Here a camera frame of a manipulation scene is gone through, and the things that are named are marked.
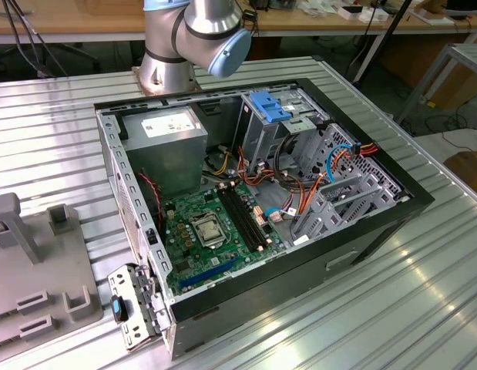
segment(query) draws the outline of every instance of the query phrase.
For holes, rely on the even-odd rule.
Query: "gray robot arm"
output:
[[[192,65],[228,77],[245,60],[251,36],[235,0],[145,0],[146,54],[139,79],[146,93],[195,87]]]

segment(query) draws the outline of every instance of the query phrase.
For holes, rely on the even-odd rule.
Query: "green motherboard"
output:
[[[223,193],[216,189],[166,203],[165,246],[173,265],[167,283],[175,295],[285,250],[272,225],[263,217],[259,220],[254,213],[260,208],[256,207],[247,185],[240,183],[228,190],[235,204],[230,203],[229,198],[223,198]],[[238,208],[244,211],[237,216]],[[251,246],[254,240],[249,234],[251,229],[255,230],[256,239],[266,241],[264,246],[257,249]]]

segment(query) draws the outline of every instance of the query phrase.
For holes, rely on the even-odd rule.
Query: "slotted aluminum surface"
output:
[[[82,220],[105,314],[3,368],[477,368],[477,198],[331,68],[247,62],[204,89],[310,78],[436,201],[372,258],[171,363],[161,341],[127,354],[106,275],[133,261],[103,168],[92,104],[139,97],[132,73],[0,84],[0,193],[24,214],[66,202]]]
[[[477,73],[477,44],[456,44],[450,55]]]

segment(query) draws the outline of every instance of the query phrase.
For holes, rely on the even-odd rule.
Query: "cpu socket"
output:
[[[190,219],[199,242],[210,249],[219,248],[227,239],[216,214],[202,214]]]

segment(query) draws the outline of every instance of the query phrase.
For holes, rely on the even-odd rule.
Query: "sticker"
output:
[[[185,113],[173,114],[171,116],[144,119],[141,124],[147,137],[168,135],[170,133],[181,133],[193,130],[195,126]]]
[[[290,216],[296,216],[297,215],[297,210],[293,207],[289,207],[287,209],[287,214],[289,214]]]
[[[304,243],[305,241],[308,241],[308,236],[307,235],[304,235],[303,237],[299,237],[298,239],[296,239],[293,244],[294,245],[298,245],[298,244],[302,244]]]

